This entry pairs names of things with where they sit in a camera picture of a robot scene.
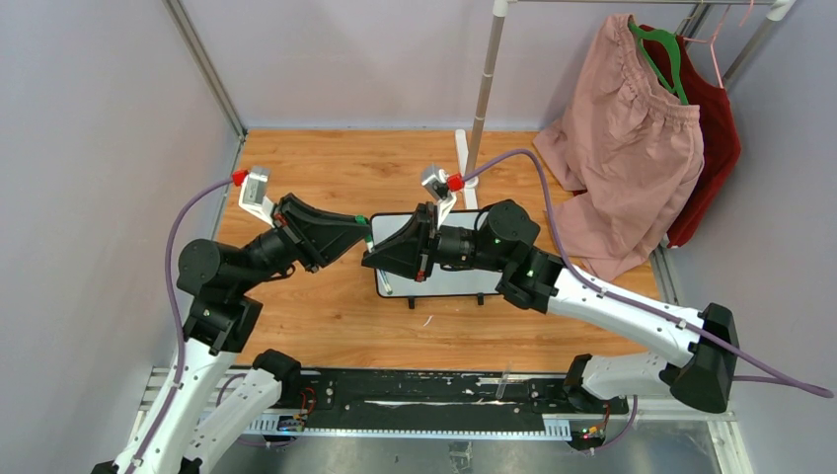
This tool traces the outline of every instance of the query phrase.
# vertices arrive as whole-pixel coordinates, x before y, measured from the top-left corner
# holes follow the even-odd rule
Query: green marker
[[[354,220],[361,224],[366,223],[366,217],[363,217],[362,215],[356,215],[354,217]],[[364,237],[363,241],[366,242],[366,250],[372,252],[372,234],[369,234],[366,237]],[[387,292],[387,294],[392,294],[392,286],[390,286],[390,281],[387,278],[387,274],[383,273],[383,271],[380,270],[376,270],[375,272],[377,272],[378,276],[381,277],[381,282],[384,283],[384,290]]]

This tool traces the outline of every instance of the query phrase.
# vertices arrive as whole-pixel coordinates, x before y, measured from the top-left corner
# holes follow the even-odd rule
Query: wooden table
[[[531,145],[533,132],[488,132],[478,163],[512,148]],[[419,183],[428,164],[457,169],[452,131],[250,132],[241,168],[271,170],[268,195],[294,193],[333,212],[412,212],[429,200]],[[554,201],[571,197],[550,175]],[[227,202],[218,240],[241,246],[266,230]],[[536,245],[555,252],[537,174],[525,157],[511,158],[480,177],[480,205],[513,198],[541,225]],[[643,348],[589,324],[519,310],[500,296],[478,306],[474,297],[421,299],[411,310],[404,299],[378,296],[372,270],[360,266],[362,243],[315,275],[266,283],[251,291],[265,304],[240,363],[276,349],[303,365],[340,367],[565,371],[579,354],[617,356]],[[614,281],[659,298],[650,265]],[[433,319],[424,326],[427,318]]]

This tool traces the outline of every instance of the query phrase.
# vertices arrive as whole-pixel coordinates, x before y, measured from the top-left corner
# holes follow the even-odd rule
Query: green hanger
[[[689,105],[689,101],[686,98],[686,91],[683,90],[683,83],[680,82],[680,44],[677,42],[677,37],[666,30],[653,30],[647,32],[642,28],[638,27],[636,23],[632,20],[628,22],[628,28],[631,32],[637,36],[637,45],[640,48],[640,51],[643,52],[643,55],[646,57],[648,64],[650,64],[651,69],[653,69],[654,74],[656,77],[659,78],[659,82],[662,83],[663,87],[668,90],[668,92],[677,95],[680,98],[680,103],[684,106]],[[665,76],[659,72],[659,68],[656,67],[656,64],[653,63],[651,60],[651,56],[648,55],[648,51],[643,46],[643,40],[648,41],[656,41],[662,44],[662,47],[665,48],[665,52],[668,53],[668,59],[671,62],[671,78],[674,79],[674,86],[668,84],[668,81],[665,79]]]

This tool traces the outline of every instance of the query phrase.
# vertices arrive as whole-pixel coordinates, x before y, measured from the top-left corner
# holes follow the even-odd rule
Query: elastic waistband
[[[614,15],[614,33],[619,54],[622,56],[622,73],[625,82],[637,94],[639,101],[644,103],[651,111],[656,112],[667,119],[675,119],[684,124],[698,123],[700,119],[699,106],[684,106],[666,100],[661,95],[669,94],[662,86],[651,83],[650,76],[653,72],[650,65],[643,67],[637,57],[637,39],[628,28],[628,22],[634,20],[633,15]]]

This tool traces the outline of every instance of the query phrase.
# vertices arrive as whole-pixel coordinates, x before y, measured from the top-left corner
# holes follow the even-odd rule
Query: white wall
[[[184,3],[247,126],[471,125],[492,0]],[[607,15],[634,12],[640,22],[674,30],[689,11],[687,5],[511,5],[486,127],[536,128],[555,119]],[[744,40],[726,46],[737,51]]]
[[[0,1],[0,111],[0,470],[90,472],[172,353],[169,225],[237,143],[159,0]]]
[[[727,305],[741,346],[837,389],[837,2],[802,0],[734,85],[743,154],[695,239],[672,252],[686,303]],[[738,373],[757,373],[742,362]],[[837,402],[737,384],[759,474],[834,472]]]

